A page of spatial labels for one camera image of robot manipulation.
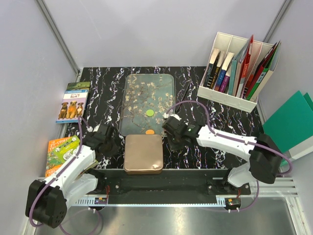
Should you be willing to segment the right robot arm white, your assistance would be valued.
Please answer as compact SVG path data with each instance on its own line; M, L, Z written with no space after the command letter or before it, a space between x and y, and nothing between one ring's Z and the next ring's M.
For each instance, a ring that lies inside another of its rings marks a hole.
M245 160L245 164L229 170L222 181L222 188L228 194L235 193L239 187L251 181L271 185L279 173L281 152L268 135L261 134L257 138L239 136L209 125L187 124L176 114L165 115L162 128L172 151L187 145L198 145L215 148Z

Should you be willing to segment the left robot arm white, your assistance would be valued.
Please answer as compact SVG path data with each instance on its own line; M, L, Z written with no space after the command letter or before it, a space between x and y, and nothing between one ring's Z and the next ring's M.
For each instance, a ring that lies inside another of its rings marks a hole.
M90 168L103 157L119 152L112 125L101 124L80 142L78 150L52 175L34 180L28 189L25 215L32 226L58 227L68 209L84 195L108 190L105 174Z

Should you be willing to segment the cookie tin lid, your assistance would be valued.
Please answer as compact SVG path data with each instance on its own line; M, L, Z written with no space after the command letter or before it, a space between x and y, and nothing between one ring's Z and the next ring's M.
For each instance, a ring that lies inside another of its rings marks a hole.
M163 169L160 135L128 135L125 139L124 169Z

